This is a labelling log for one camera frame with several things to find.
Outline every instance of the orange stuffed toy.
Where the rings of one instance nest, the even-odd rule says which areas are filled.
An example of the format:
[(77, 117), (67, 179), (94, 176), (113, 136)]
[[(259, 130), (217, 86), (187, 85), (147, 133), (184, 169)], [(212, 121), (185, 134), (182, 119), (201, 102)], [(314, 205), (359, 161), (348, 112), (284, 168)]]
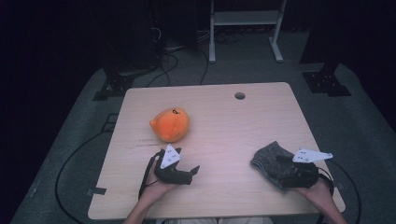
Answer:
[(189, 129), (189, 115), (182, 108), (169, 108), (149, 122), (152, 131), (166, 143), (176, 142)]

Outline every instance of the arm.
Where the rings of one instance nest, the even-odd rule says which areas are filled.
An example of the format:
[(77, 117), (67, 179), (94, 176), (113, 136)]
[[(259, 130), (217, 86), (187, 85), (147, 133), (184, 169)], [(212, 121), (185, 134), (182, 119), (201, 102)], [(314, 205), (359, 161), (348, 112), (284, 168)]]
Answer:
[(147, 185), (149, 186), (147, 186), (146, 189), (143, 191), (143, 194), (137, 204), (134, 206), (134, 209), (123, 222), (124, 224), (141, 224), (150, 207), (158, 200), (160, 200), (163, 195), (178, 186), (174, 184), (165, 184), (161, 181), (157, 181), (158, 178), (154, 174), (154, 167), (156, 163), (157, 162), (155, 161), (152, 164), (150, 173), (148, 175)]
[(330, 224), (347, 224), (347, 221), (335, 205), (329, 187), (323, 179), (320, 178), (309, 189), (296, 188), (294, 190), (311, 202), (329, 220)]

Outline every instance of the white metal stand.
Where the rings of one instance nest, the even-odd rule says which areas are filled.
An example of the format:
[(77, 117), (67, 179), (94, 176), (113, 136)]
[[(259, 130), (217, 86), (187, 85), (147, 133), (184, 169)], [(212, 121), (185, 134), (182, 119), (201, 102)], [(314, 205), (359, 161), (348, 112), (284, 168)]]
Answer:
[(262, 25), (274, 24), (276, 26), (274, 36), (269, 37), (271, 48), (278, 63), (283, 62), (283, 57), (277, 46), (280, 25), (285, 13), (287, 0), (282, 0), (280, 10), (271, 11), (226, 11), (215, 12), (215, 0), (211, 1), (210, 13), (210, 42), (209, 42), (209, 61), (216, 62), (215, 52), (215, 26), (216, 25)]

